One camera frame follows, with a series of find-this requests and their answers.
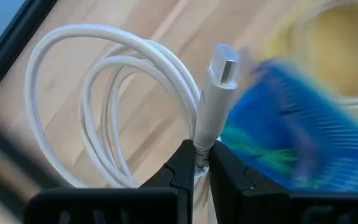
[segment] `wooden table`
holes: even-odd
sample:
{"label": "wooden table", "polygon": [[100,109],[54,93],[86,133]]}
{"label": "wooden table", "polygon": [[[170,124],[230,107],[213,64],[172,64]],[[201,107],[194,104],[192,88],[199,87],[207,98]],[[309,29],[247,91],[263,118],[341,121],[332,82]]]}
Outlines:
{"label": "wooden table", "polygon": [[[50,169],[34,139],[24,109],[24,73],[35,44],[52,29],[77,23],[119,27],[168,47],[188,67],[199,86],[216,43],[258,51],[276,27],[279,18],[297,0],[59,0],[26,49],[0,84],[0,128],[20,141],[23,151]],[[77,121],[83,77],[90,66],[114,43],[75,38],[64,40],[47,55],[38,88],[40,117],[47,136],[62,163],[85,183],[106,186],[95,169],[80,138]],[[96,82],[94,108],[110,70]],[[249,86],[241,74],[241,86]],[[133,76],[121,89],[119,127],[134,177],[147,180],[188,137],[183,121],[171,99],[150,77]],[[39,190],[0,156],[0,175],[26,198]],[[0,208],[0,223],[15,223]],[[202,212],[195,223],[206,223]]]}

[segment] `wood grain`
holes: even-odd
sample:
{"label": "wood grain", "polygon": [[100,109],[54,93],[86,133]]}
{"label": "wood grain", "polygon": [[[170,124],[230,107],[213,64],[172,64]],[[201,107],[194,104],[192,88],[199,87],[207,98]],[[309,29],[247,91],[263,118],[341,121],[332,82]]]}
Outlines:
{"label": "wood grain", "polygon": [[[59,0],[0,84],[0,128],[22,142],[25,153],[50,169],[30,129],[23,89],[32,49],[56,27],[98,23],[156,40],[184,62],[202,87],[214,44],[231,44],[236,49],[247,47],[251,54],[257,54],[266,36],[294,2],[296,0]],[[42,65],[37,92],[40,118],[56,154],[69,170],[95,187],[105,186],[106,182],[84,152],[76,112],[84,75],[113,45],[88,38],[60,42]],[[100,110],[109,72],[105,71],[94,86],[96,111]],[[241,77],[241,86],[249,85],[248,79]],[[188,135],[175,105],[153,79],[144,74],[134,75],[126,81],[121,93],[121,143],[135,179],[143,182]],[[5,178],[21,178],[14,172],[8,174],[9,171],[5,172]],[[195,222],[206,223],[205,211],[195,215]],[[0,208],[0,223],[15,221]]]}

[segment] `white cable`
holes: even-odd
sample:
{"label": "white cable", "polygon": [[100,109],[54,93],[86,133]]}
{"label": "white cable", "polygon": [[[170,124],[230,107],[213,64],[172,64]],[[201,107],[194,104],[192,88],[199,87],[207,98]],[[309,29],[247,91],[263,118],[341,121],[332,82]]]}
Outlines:
{"label": "white cable", "polygon": [[[200,105],[204,108],[203,111],[205,111],[207,118],[200,119],[202,117],[198,114],[200,90],[183,63],[164,46],[152,40],[141,39],[114,27],[96,24],[65,26],[51,31],[35,46],[25,75],[25,106],[42,153],[52,167],[68,183],[74,187],[86,187],[60,163],[45,135],[37,107],[37,77],[40,65],[47,52],[57,42],[70,37],[95,37],[118,43],[86,74],[78,110],[81,137],[85,149],[96,168],[102,173],[111,187],[139,186],[125,162],[119,142],[117,122],[119,88],[123,81],[134,73],[144,72],[149,74],[163,86],[164,90],[175,101],[180,114],[185,120],[189,137],[195,143],[197,155],[208,153],[205,147],[210,145],[210,148],[221,134],[231,107],[228,102],[231,102],[234,98],[232,92],[237,87],[235,81],[233,82],[236,78],[237,64],[234,61],[229,61],[230,63],[227,60],[225,61],[225,56],[233,54],[230,50],[228,51],[229,53],[227,52],[227,46],[221,45],[217,47],[218,50],[220,49],[220,52],[218,52],[220,57],[217,57],[215,66],[211,64],[212,69],[209,69],[209,79],[212,78],[212,80],[208,82],[211,85],[208,94],[212,95],[213,98],[223,100],[224,103],[213,99],[202,101]],[[134,50],[135,53],[120,55],[128,50]],[[101,110],[100,130],[98,132],[91,107],[91,89],[100,72],[109,67],[114,67],[115,70],[106,85]],[[213,109],[217,106],[220,107],[218,110],[211,110],[211,108]],[[197,132],[202,132],[202,134],[199,134],[200,137],[194,139]],[[202,176],[208,170],[204,169],[205,160],[198,159],[198,161],[202,161],[202,164],[198,163],[197,177]],[[195,195],[195,206],[197,207],[197,205],[205,204],[208,199],[208,194],[202,194],[204,191],[208,192],[208,178],[196,178],[195,184],[195,192],[201,192],[199,195]]]}

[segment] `black frame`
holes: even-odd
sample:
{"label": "black frame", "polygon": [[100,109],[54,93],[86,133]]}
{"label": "black frame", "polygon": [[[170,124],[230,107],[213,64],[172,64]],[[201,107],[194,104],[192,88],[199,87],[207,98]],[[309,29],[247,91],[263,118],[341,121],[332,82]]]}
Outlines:
{"label": "black frame", "polygon": [[0,38],[0,81],[57,0],[26,0]]}
{"label": "black frame", "polygon": [[[37,162],[21,153],[19,144],[0,132],[0,153],[12,161],[19,170],[42,190],[62,189],[69,185],[57,174],[44,170]],[[0,204],[22,221],[27,202],[0,180]]]}
{"label": "black frame", "polygon": [[182,141],[173,156],[138,189],[41,192],[30,200],[23,223],[191,223],[195,154],[193,141]]}

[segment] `yellow object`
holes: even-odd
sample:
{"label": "yellow object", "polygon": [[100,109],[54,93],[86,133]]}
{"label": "yellow object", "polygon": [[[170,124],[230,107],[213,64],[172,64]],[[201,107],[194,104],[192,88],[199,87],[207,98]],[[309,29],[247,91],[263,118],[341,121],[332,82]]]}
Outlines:
{"label": "yellow object", "polygon": [[297,7],[267,40],[262,59],[294,57],[323,88],[344,96],[358,96],[358,3],[328,9],[307,22],[302,27],[306,39],[301,43],[305,46],[299,49],[294,45],[294,30],[299,19],[311,10],[309,0],[300,4],[304,7]]}
{"label": "yellow object", "polygon": [[317,81],[358,96],[358,4],[325,11],[306,31],[305,63]]}

